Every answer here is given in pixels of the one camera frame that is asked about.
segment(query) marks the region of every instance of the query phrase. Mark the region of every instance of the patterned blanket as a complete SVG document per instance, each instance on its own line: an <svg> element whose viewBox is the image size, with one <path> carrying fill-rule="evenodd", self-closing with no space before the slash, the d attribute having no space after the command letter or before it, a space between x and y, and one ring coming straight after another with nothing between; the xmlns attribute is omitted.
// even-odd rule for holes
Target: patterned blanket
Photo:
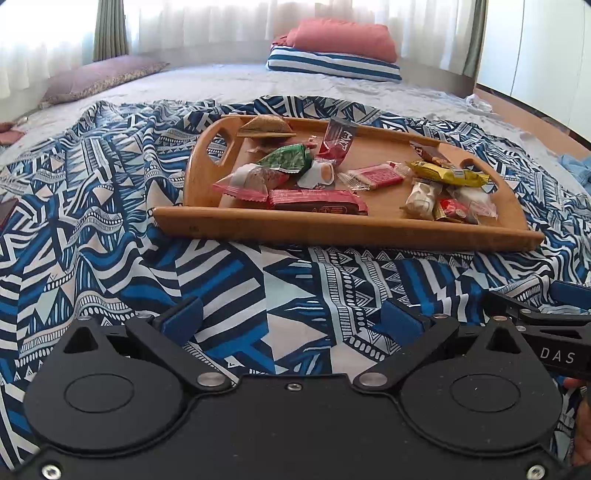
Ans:
<svg viewBox="0 0 591 480"><path fill-rule="evenodd" d="M183 201L196 138L229 112L339 116L445 140L505 176L545 241L526 254L450 254L165 237L152 209ZM220 151L223 140L211 155ZM399 348L380 325L389 297L482 323L484 289L552 305L550 279L591 280L587 197L563 190L520 147L476 124L404 118L343 100L98 102L5 167L0 188L0 200L21 198L0 238L0 456L10 467L36 450L22 399L76 316L117 325L198 295L204 325L185 348L233 380L248 373L354 376ZM555 435L561 456L573 426L571 394L564 392Z"/></svg>

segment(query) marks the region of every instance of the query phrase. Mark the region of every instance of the gray curtain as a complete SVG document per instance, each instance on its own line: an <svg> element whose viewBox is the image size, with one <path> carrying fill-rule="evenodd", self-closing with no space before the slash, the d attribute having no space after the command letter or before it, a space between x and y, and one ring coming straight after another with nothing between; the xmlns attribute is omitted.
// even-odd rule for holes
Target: gray curtain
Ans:
<svg viewBox="0 0 591 480"><path fill-rule="evenodd" d="M123 0L99 0L96 13L94 61L127 55Z"/></svg>
<svg viewBox="0 0 591 480"><path fill-rule="evenodd" d="M476 0L474 5L474 23L472 24L472 38L464 65L463 74L473 77L476 74L480 52L482 51L482 40L484 39L484 27L486 23L486 0Z"/></svg>

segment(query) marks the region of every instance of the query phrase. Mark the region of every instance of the stack of folded bedding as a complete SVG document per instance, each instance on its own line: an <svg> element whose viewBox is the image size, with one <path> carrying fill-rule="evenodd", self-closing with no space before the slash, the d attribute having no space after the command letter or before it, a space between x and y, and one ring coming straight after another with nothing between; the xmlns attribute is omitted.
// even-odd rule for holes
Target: stack of folded bedding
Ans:
<svg viewBox="0 0 591 480"><path fill-rule="evenodd" d="M267 68L400 82L396 45L386 25L310 18L273 42Z"/></svg>

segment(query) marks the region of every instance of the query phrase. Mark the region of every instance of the tray handle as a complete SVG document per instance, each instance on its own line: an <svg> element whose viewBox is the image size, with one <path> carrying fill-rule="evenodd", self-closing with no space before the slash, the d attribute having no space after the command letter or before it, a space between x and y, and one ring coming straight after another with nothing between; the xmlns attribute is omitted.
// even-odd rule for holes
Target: tray handle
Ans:
<svg viewBox="0 0 591 480"><path fill-rule="evenodd" d="M222 194L212 190L212 184L229 175L244 141L237 138L238 129L244 120L238 116L228 116L218 120L205 129L193 147L187 168L183 189L183 205L188 207L217 207ZM219 163L214 163L207 154L207 148L214 137L220 134L227 147Z"/></svg>
<svg viewBox="0 0 591 480"><path fill-rule="evenodd" d="M448 144L439 144L439 150L448 158L458 156L457 150L453 151L453 147ZM497 213L499 215L498 221L500 226L504 228L511 228L516 230L529 230L527 221L523 214L521 205L515 198L515 193L507 185L507 182L499 175L499 173L492 168L488 163L482 161L474 155L464 152L465 157L460 162L462 168L470 165L475 165L480 171L489 174L491 180L496 184L496 192L491 194L491 199L496 205Z"/></svg>

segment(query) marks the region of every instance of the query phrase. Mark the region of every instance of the purple pillow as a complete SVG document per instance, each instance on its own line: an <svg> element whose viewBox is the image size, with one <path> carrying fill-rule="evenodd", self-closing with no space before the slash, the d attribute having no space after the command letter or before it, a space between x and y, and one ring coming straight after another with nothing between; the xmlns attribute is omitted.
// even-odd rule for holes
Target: purple pillow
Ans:
<svg viewBox="0 0 591 480"><path fill-rule="evenodd" d="M52 77L39 107L47 108L58 103L80 100L117 85L158 73L167 65L168 63L156 62L149 57L130 55L96 61Z"/></svg>

